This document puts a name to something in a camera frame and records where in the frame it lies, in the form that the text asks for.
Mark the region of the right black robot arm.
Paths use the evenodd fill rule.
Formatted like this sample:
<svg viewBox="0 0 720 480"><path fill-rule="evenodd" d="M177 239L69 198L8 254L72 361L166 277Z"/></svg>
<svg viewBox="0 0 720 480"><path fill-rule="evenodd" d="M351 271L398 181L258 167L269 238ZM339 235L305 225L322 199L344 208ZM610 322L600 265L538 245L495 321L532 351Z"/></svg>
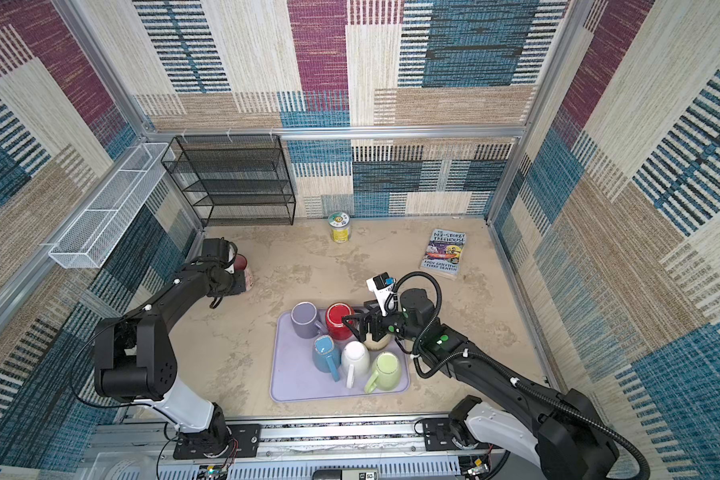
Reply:
<svg viewBox="0 0 720 480"><path fill-rule="evenodd" d="M536 383L441 323L440 290L430 298L421 288L387 286L375 295L342 319L357 339L410 340L408 352L420 378L442 373L477 390L449 415L456 442L500 446L537 463L548 479L607 478L620 455L619 436L587 396Z"/></svg>

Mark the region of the blue flowered mug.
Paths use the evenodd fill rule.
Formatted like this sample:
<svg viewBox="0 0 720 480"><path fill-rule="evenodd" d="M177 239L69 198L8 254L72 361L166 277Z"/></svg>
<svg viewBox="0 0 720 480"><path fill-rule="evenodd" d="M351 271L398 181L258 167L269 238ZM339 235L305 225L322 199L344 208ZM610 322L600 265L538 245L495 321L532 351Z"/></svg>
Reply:
<svg viewBox="0 0 720 480"><path fill-rule="evenodd" d="M315 368L329 374L334 382L341 379L341 352L329 335L321 335L313 342L312 362Z"/></svg>

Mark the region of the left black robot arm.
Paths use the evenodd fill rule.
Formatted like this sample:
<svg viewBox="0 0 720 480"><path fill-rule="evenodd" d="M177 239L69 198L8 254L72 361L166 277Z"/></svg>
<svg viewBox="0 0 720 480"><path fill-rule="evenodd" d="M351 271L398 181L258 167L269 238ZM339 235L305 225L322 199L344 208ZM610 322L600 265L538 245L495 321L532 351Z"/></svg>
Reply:
<svg viewBox="0 0 720 480"><path fill-rule="evenodd" d="M232 444L222 408L196 394L178 374L170 331L199 300L212 309L246 289L237 270L237 246L224 238L205 239L171 282L120 318L105 319L93 339L94 387L104 398L146 406L173 424L177 442L201 456L216 457Z"/></svg>

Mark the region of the lavender mug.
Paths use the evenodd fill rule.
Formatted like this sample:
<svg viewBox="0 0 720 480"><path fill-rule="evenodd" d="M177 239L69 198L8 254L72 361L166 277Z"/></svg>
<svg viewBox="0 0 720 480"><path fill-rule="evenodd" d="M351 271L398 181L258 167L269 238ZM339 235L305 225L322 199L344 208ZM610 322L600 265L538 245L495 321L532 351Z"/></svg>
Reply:
<svg viewBox="0 0 720 480"><path fill-rule="evenodd" d="M296 304L291 312L291 325L299 338L312 339L325 333L317 307L308 301Z"/></svg>

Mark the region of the pink patterned mug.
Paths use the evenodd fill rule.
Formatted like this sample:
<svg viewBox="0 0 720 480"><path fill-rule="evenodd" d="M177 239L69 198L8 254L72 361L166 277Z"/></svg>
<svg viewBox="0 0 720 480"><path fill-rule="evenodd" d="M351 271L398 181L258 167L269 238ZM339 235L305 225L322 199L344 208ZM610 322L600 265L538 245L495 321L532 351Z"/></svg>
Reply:
<svg viewBox="0 0 720 480"><path fill-rule="evenodd" d="M248 268L248 260L243 255L238 253L232 264L235 288L240 292L247 292L252 289L253 286L253 274Z"/></svg>

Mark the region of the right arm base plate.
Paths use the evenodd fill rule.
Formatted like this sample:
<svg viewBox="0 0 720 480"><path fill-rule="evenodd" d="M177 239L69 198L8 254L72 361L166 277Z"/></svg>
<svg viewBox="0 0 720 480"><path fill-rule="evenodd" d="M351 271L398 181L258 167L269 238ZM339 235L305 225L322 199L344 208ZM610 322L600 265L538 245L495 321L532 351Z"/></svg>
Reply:
<svg viewBox="0 0 720 480"><path fill-rule="evenodd" d="M487 443L463 444L457 440L447 417L420 418L414 422L414 433L420 436L426 451L487 450Z"/></svg>

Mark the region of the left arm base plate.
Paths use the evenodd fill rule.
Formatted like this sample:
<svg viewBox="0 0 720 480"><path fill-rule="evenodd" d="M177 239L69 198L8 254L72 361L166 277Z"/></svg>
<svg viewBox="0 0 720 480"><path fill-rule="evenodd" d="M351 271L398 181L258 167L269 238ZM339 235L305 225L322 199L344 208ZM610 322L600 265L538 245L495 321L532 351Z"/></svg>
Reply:
<svg viewBox="0 0 720 480"><path fill-rule="evenodd" d="M217 458L254 458L259 446L260 424L227 424L226 434L218 444L201 440L199 434L180 433L172 458L174 460L205 460Z"/></svg>

